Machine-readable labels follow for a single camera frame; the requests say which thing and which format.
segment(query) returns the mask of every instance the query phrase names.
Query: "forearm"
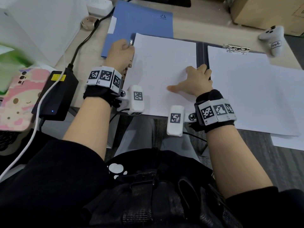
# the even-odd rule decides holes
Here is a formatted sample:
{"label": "forearm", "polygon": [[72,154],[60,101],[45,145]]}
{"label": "forearm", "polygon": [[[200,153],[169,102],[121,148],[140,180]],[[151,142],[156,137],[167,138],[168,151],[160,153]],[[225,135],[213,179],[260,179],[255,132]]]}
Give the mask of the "forearm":
{"label": "forearm", "polygon": [[234,126],[218,127],[206,137],[215,180],[225,198],[273,186]]}
{"label": "forearm", "polygon": [[111,107],[104,99],[87,97],[65,133],[63,140],[85,145],[104,160],[110,113]]}

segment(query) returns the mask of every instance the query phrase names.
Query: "hand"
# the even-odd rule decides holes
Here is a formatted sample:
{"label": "hand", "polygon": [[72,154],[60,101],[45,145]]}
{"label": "hand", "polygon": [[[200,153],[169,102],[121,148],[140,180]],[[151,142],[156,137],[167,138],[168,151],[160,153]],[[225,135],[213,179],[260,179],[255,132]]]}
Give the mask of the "hand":
{"label": "hand", "polygon": [[212,81],[208,80],[212,71],[207,70],[207,65],[203,64],[197,69],[188,66],[186,71],[187,79],[175,86],[168,86],[167,90],[174,93],[183,91],[196,97],[213,90]]}
{"label": "hand", "polygon": [[135,48],[133,45],[129,47],[125,39],[120,39],[111,45],[103,65],[113,67],[118,72],[122,73],[130,61],[132,61],[134,52]]}

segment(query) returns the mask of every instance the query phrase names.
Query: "pink phone case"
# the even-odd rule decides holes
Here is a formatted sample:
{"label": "pink phone case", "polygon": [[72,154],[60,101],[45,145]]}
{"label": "pink phone case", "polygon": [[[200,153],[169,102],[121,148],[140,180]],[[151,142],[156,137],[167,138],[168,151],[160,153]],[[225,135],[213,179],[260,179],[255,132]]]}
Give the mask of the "pink phone case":
{"label": "pink phone case", "polygon": [[24,131],[30,126],[32,109],[50,75],[44,69],[19,71],[0,106],[0,130]]}

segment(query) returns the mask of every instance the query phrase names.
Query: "blue folder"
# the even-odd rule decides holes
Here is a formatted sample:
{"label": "blue folder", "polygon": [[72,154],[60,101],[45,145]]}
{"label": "blue folder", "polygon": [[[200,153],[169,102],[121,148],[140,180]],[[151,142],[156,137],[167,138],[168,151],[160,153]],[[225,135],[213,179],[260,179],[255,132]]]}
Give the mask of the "blue folder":
{"label": "blue folder", "polygon": [[101,56],[107,57],[111,44],[122,38],[130,40],[132,33],[157,37],[173,37],[173,14],[126,1],[118,1],[113,13],[117,18],[113,34],[107,34]]}

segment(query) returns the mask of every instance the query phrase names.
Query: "black sleeve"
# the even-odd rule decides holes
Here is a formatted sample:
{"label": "black sleeve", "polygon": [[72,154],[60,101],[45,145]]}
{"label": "black sleeve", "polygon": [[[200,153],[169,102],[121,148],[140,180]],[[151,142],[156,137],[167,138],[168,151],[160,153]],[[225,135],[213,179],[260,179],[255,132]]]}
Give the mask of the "black sleeve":
{"label": "black sleeve", "polygon": [[244,227],[298,227],[304,217],[304,193],[277,187],[244,192],[226,200]]}
{"label": "black sleeve", "polygon": [[102,190],[108,176],[107,166],[93,150],[49,141],[0,194],[0,221],[78,223],[80,209]]}

